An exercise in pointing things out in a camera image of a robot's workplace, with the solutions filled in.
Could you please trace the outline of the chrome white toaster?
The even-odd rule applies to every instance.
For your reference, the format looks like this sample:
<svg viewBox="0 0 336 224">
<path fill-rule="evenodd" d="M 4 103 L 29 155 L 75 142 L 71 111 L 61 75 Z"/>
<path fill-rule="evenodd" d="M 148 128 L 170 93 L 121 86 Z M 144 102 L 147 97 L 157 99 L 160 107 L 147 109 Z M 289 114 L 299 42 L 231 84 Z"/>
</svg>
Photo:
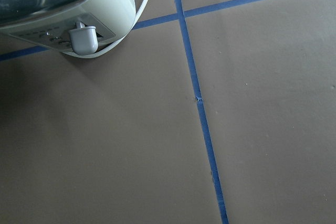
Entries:
<svg viewBox="0 0 336 224">
<path fill-rule="evenodd" d="M 124 37 L 134 0 L 1 0 L 1 34 L 79 58 Z"/>
</svg>

